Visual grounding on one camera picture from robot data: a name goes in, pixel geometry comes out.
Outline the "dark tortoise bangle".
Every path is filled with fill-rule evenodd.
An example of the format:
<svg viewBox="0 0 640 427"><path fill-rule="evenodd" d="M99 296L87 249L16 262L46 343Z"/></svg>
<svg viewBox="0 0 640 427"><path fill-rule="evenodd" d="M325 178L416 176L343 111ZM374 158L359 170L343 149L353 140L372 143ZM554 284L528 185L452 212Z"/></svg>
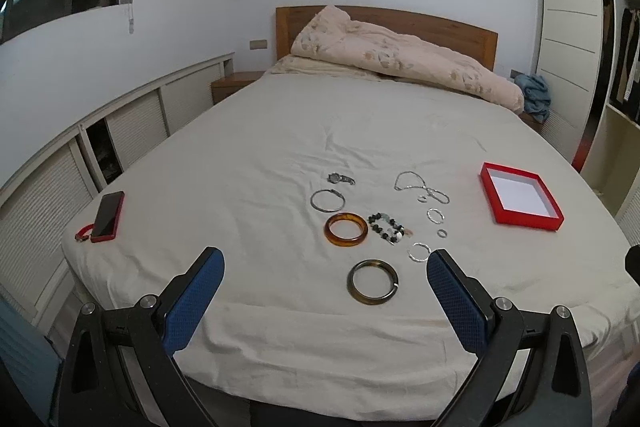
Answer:
<svg viewBox="0 0 640 427"><path fill-rule="evenodd" d="M366 306L381 306L399 291L398 273L388 262L380 259L359 261L349 270L346 280L347 291Z"/></svg>

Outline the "amber bangle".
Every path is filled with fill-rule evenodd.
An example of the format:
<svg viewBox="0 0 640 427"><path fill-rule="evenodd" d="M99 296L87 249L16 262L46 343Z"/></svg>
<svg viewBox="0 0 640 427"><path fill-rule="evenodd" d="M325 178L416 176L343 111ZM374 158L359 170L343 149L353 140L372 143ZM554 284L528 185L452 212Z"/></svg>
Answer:
<svg viewBox="0 0 640 427"><path fill-rule="evenodd" d="M326 240L334 246L356 247L367 238L369 225L356 213L339 212L326 220L323 233Z"/></svg>

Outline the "thin silver bangle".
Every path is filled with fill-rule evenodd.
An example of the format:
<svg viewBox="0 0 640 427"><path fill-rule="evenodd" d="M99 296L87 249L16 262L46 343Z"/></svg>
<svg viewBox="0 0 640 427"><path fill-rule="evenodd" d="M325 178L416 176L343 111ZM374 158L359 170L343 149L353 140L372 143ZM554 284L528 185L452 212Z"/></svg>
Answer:
<svg viewBox="0 0 640 427"><path fill-rule="evenodd" d="M335 188L322 188L311 194L309 204L323 213L336 213L345 208L346 198Z"/></svg>

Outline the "silver wristwatch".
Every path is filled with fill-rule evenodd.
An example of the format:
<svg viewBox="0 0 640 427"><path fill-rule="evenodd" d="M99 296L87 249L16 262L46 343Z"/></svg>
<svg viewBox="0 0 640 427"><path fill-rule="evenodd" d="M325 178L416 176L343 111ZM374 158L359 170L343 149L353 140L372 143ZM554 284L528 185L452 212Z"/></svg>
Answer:
<svg viewBox="0 0 640 427"><path fill-rule="evenodd" d="M326 181L328 181L329 183L332 183L332 184L346 183L346 184L349 184L351 186L355 186L356 185L356 181L354 179L352 179L351 176L346 176L346 174L341 174L341 173L338 173L338 172L330 173L329 176L326 177Z"/></svg>

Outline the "red jewelry box tray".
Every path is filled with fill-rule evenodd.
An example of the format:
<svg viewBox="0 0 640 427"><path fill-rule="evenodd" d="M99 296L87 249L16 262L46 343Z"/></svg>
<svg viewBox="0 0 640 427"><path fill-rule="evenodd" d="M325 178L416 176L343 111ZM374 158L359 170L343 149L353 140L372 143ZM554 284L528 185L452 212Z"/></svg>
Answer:
<svg viewBox="0 0 640 427"><path fill-rule="evenodd" d="M498 225L555 232L562 210L537 173L485 161L480 183Z"/></svg>

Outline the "smartphone in red case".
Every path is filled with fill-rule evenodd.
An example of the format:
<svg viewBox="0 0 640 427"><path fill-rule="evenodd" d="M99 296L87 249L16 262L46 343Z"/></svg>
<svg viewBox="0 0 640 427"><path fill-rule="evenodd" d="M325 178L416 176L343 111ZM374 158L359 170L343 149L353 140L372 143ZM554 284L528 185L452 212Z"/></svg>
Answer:
<svg viewBox="0 0 640 427"><path fill-rule="evenodd" d="M116 237L124 200L125 193L123 191L102 196L91 230L90 241L92 243L112 241Z"/></svg>

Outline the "white bed mattress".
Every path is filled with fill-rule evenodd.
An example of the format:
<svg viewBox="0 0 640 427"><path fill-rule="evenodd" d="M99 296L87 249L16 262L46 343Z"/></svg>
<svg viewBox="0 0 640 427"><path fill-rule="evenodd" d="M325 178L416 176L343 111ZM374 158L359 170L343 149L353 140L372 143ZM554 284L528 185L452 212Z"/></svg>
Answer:
<svg viewBox="0 0 640 427"><path fill-rule="evenodd" d="M628 242L503 107L388 80L268 74L115 182L116 237L63 236L99 304L156 294L214 246L226 273L180 369L246 399L360 421L436 417L468 375L425 278L445 248L524 310L570 308L596 357L639 316Z"/></svg>

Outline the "blue crumpled cloth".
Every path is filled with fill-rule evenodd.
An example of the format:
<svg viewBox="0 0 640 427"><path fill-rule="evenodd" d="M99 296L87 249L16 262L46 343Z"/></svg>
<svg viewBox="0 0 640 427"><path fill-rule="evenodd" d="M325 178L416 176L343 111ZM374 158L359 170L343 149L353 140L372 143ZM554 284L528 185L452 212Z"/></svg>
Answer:
<svg viewBox="0 0 640 427"><path fill-rule="evenodd" d="M549 118L551 105L547 81L539 75L520 74L514 78L514 83L523 92L524 112L538 124L544 124Z"/></svg>

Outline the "hanging clothes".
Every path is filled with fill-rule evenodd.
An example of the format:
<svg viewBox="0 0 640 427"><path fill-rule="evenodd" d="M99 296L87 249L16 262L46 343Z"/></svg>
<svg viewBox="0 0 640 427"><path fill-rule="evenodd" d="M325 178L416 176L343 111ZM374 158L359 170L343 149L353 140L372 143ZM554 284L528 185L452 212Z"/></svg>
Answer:
<svg viewBox="0 0 640 427"><path fill-rule="evenodd" d="M620 21L620 48L615 60L615 72L610 93L610 103L619 110L629 105L632 83L631 69L636 61L639 42L639 11L624 9Z"/></svg>

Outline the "left wooden nightstand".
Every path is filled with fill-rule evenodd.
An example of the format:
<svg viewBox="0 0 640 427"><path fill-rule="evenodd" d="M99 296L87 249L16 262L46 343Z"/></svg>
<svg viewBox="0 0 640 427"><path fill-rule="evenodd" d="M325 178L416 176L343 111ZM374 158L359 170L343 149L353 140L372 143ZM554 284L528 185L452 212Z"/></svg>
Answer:
<svg viewBox="0 0 640 427"><path fill-rule="evenodd" d="M258 70L257 72L232 72L232 74L215 80L210 84L210 93L212 94L213 104L216 105L232 94L244 89L245 87L258 80L265 72Z"/></svg>

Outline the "cream pillow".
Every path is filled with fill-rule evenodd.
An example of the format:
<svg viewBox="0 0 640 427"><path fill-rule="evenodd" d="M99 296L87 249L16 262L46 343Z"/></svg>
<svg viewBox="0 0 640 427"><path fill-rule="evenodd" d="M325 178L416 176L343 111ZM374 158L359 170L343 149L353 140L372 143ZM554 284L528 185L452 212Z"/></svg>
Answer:
<svg viewBox="0 0 640 427"><path fill-rule="evenodd" d="M352 66L333 64L311 58L300 57L292 54L280 58L269 70L269 74L300 74L318 75L331 77L361 78L367 80L381 80L382 77L376 72L369 72Z"/></svg>

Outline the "wooden headboard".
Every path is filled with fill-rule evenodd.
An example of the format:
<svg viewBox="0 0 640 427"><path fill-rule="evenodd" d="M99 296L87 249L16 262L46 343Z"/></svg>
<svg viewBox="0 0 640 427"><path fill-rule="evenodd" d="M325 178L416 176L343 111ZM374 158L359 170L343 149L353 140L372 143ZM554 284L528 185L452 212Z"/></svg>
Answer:
<svg viewBox="0 0 640 427"><path fill-rule="evenodd" d="M339 5L353 20L383 26L398 34L414 35L474 58L487 69L496 64L498 34L457 20L372 6ZM277 59L288 55L302 29L324 5L279 6L274 14Z"/></svg>

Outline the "pink floral duvet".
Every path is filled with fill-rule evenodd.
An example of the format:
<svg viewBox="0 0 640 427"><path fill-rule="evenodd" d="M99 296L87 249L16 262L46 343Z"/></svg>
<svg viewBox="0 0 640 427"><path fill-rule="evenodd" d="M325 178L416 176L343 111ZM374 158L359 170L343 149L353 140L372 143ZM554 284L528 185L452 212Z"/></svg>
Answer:
<svg viewBox="0 0 640 427"><path fill-rule="evenodd" d="M335 5L325 6L306 23L293 40L291 53L474 95L515 114L524 110L522 89L476 58L358 20Z"/></svg>

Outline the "low white wall cabinets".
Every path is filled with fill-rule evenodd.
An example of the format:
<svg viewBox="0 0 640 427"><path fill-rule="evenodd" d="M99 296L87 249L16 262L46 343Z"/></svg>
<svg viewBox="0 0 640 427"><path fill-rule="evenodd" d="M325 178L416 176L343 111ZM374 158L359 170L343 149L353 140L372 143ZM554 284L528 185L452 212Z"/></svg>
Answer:
<svg viewBox="0 0 640 427"><path fill-rule="evenodd" d="M158 144L209 110L230 54L132 90L66 129L1 190L1 295L47 334L75 281L61 241L68 222Z"/></svg>

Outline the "wall switch plate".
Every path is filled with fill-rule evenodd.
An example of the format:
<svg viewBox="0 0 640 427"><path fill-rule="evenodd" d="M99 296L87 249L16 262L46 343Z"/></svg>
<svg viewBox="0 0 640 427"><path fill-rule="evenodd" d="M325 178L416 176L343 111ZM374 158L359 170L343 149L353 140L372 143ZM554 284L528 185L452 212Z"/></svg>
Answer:
<svg viewBox="0 0 640 427"><path fill-rule="evenodd" d="M250 40L248 43L251 50L263 50L268 48L268 40L267 39L256 39Z"/></svg>

